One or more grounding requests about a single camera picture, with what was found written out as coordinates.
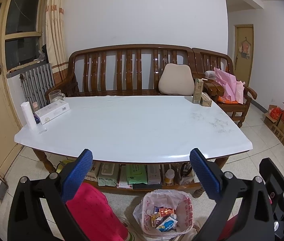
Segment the beige cushion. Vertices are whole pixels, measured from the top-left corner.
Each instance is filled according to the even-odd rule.
[[[190,67],[168,63],[159,80],[159,90],[168,95],[193,95],[194,81]]]

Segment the tile floor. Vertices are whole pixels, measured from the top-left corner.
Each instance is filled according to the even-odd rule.
[[[222,170],[232,171],[238,178],[252,179],[254,176],[259,175],[258,169],[261,159],[270,157],[284,175],[284,147],[268,127],[263,124],[263,113],[252,104],[241,130],[252,142],[253,150],[230,157]],[[60,160],[65,159],[54,154],[47,154],[47,157],[54,166],[57,166]],[[43,164],[39,162],[32,149],[28,147],[22,149],[5,176],[8,183],[8,190],[3,201],[0,201],[0,237],[2,240],[7,240],[9,210],[17,182],[25,175],[32,180],[42,179],[48,175]],[[113,192],[104,194],[114,213],[117,216],[127,218],[136,229],[139,229],[132,213],[144,195],[122,195]],[[205,193],[200,198],[193,199],[192,202],[194,206],[194,217],[202,225],[210,215],[215,206],[215,202],[208,199]],[[240,204],[241,201],[236,200],[230,216],[234,216],[238,213]],[[53,234],[62,238],[45,199],[42,199],[42,205]]]

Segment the table leg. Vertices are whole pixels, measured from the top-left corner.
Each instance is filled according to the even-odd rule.
[[[229,157],[224,157],[224,158],[216,158],[214,163],[217,164],[219,166],[219,168],[223,168],[223,166],[226,164],[227,160],[229,159]],[[194,193],[192,194],[192,196],[194,198],[199,198],[204,192],[203,187],[200,189],[197,189],[196,191],[194,191]]]
[[[47,159],[47,156],[44,151],[33,149],[35,155],[38,157],[38,159],[43,162],[44,167],[49,173],[56,172],[56,169],[54,168],[53,164]]]

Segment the glass cup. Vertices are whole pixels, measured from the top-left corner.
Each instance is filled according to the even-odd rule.
[[[57,100],[65,100],[65,94],[61,92],[61,90],[55,90],[48,94],[48,97],[50,98],[50,103],[53,103]]]

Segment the curtain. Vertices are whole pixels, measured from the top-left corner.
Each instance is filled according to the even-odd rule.
[[[68,67],[64,38],[63,5],[64,0],[47,0],[46,3],[46,49],[55,84],[65,79]]]

